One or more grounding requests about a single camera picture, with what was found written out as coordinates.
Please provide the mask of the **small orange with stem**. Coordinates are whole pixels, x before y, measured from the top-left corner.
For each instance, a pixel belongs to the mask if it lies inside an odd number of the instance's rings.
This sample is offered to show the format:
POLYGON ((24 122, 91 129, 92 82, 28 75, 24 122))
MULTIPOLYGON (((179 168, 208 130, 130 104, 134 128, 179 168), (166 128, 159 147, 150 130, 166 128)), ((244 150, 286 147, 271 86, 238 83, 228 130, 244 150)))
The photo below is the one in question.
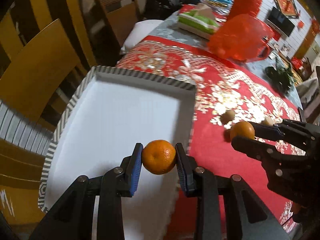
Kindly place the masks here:
POLYGON ((244 137, 249 139, 255 138, 255 130, 252 124, 247 121, 240 121, 234 124, 230 130, 230 139, 233 140, 234 137, 244 137))

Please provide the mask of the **tan longan fruit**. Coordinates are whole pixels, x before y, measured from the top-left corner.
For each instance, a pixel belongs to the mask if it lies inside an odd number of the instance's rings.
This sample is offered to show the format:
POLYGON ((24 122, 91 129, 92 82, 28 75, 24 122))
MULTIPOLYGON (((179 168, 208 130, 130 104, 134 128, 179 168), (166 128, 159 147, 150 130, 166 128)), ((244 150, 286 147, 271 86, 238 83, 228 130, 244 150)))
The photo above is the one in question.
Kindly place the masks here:
POLYGON ((235 111, 233 110, 227 110, 225 111, 225 113, 223 113, 220 116, 220 121, 223 125, 226 125, 227 123, 229 123, 230 121, 233 121, 235 118, 235 111))

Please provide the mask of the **grey jacket on chair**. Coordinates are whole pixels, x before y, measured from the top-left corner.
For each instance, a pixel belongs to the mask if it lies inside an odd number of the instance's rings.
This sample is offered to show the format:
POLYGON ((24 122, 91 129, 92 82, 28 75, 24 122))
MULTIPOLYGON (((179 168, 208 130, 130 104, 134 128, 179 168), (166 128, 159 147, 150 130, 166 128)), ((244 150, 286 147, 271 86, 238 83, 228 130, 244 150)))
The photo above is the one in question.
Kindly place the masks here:
POLYGON ((312 77, 296 86, 305 118, 319 106, 319 79, 312 77))

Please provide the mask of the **dark leafy greens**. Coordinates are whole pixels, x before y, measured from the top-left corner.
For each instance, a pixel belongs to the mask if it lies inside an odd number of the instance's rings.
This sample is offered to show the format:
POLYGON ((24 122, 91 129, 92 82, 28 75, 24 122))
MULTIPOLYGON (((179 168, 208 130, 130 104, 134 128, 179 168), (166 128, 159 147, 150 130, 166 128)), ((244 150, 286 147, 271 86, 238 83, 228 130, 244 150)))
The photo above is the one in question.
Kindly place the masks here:
POLYGON ((279 94, 287 96, 295 85, 295 78, 292 73, 292 66, 284 65, 282 59, 275 58, 275 65, 265 68, 265 74, 271 80, 271 85, 279 94))

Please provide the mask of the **red gold floral tablecloth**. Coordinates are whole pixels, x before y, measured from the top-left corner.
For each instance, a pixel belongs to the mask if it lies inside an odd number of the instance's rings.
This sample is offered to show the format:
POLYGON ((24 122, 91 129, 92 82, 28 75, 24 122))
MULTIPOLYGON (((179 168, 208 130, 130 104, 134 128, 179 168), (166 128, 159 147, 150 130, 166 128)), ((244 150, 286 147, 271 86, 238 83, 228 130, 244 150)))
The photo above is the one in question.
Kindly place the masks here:
POLYGON ((228 177, 239 174, 290 232, 292 203, 269 191, 261 164, 236 152, 227 132, 234 123, 260 123, 265 116, 280 123, 298 120, 297 107, 282 98, 271 86, 244 67, 223 60, 208 51, 187 44, 148 36, 127 53, 117 67, 170 77, 197 88, 190 154, 197 163, 215 174, 228 177), (235 111, 226 125, 220 116, 235 111))

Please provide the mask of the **red plastic bag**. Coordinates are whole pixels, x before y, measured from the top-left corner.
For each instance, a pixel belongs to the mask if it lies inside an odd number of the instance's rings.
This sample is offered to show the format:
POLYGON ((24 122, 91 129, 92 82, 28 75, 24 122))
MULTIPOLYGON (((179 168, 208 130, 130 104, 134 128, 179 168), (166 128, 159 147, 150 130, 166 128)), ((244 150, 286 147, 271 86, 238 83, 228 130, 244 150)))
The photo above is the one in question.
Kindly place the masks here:
POLYGON ((241 14, 227 20, 210 37, 207 47, 222 59, 259 61, 268 57, 268 41, 273 35, 273 30, 266 23, 248 14, 241 14))

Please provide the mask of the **white tray striped rim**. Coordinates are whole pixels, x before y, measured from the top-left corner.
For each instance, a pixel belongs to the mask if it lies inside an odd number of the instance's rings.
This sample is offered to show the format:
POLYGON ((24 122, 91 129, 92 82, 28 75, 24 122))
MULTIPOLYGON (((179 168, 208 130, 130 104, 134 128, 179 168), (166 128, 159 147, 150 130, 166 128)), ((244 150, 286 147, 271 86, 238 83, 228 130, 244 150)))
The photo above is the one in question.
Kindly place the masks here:
MULTIPOLYGON (((95 66, 67 104, 47 149, 38 207, 47 213, 80 175, 102 176, 135 144, 166 140, 188 148, 196 87, 170 77, 95 66)), ((137 191, 122 200, 125 239, 163 239, 178 197, 176 168, 141 169, 137 191)))

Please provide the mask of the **green white tissue pack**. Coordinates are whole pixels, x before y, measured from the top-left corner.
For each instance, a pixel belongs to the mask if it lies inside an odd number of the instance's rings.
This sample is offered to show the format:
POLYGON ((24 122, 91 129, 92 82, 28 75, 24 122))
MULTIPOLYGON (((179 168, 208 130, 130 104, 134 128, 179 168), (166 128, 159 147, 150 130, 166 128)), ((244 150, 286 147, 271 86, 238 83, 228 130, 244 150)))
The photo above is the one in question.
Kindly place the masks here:
POLYGON ((179 28, 207 40, 221 27, 212 9, 203 4, 184 5, 178 12, 177 25, 179 28))

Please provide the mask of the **yellow wooden chair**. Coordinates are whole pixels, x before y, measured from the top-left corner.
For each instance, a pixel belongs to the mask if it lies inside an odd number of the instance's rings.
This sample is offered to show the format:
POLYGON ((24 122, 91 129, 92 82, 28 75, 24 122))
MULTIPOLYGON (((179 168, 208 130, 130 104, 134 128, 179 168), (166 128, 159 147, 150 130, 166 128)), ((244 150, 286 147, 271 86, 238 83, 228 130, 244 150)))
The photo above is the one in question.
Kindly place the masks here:
POLYGON ((96 64, 79 0, 1 0, 1 99, 53 131, 96 64))

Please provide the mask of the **black plastic bag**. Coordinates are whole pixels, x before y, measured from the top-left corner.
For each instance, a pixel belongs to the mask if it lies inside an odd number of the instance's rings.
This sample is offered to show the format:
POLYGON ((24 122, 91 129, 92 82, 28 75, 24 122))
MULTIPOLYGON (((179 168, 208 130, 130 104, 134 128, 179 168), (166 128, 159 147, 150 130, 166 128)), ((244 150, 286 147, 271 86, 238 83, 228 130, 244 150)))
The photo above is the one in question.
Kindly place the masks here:
POLYGON ((146 0, 143 16, 147 20, 165 20, 182 6, 182 0, 146 0))

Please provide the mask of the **wooden folding chair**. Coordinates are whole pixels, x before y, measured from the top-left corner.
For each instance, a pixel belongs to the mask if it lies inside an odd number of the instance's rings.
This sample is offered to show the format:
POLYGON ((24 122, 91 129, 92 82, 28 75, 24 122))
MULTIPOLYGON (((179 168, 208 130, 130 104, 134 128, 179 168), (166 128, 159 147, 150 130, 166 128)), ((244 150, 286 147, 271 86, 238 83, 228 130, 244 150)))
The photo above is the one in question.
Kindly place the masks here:
POLYGON ((120 47, 133 30, 135 24, 141 21, 142 14, 137 0, 94 0, 103 13, 105 25, 112 31, 120 47))

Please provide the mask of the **wall mounted television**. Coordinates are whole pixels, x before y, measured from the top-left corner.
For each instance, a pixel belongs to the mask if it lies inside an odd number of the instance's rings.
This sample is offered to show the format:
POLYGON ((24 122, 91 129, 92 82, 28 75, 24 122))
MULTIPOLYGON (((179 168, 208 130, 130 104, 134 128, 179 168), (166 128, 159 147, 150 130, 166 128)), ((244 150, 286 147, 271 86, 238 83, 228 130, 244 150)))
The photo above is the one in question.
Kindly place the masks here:
POLYGON ((266 23, 271 24, 286 37, 289 37, 295 28, 295 25, 276 7, 273 7, 268 13, 266 23))

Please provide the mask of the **red framed wall decoration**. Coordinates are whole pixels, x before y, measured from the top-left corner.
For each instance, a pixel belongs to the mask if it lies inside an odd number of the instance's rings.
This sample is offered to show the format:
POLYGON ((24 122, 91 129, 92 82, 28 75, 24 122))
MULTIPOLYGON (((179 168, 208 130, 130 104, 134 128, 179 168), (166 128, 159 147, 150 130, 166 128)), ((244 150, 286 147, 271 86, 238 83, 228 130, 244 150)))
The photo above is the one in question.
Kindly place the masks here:
POLYGON ((276 7, 287 18, 299 18, 300 13, 296 8, 294 0, 274 0, 276 7))

